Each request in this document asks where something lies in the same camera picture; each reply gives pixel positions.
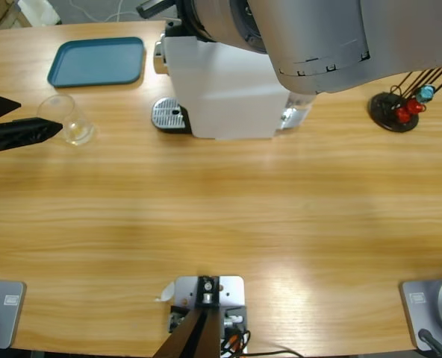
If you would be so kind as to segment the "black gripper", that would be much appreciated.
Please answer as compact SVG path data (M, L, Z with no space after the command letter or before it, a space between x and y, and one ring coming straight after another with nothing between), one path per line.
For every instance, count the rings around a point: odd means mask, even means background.
M191 36L201 41L214 41L202 25L194 0L145 0L136 7L141 18L152 18L176 5L178 18Z

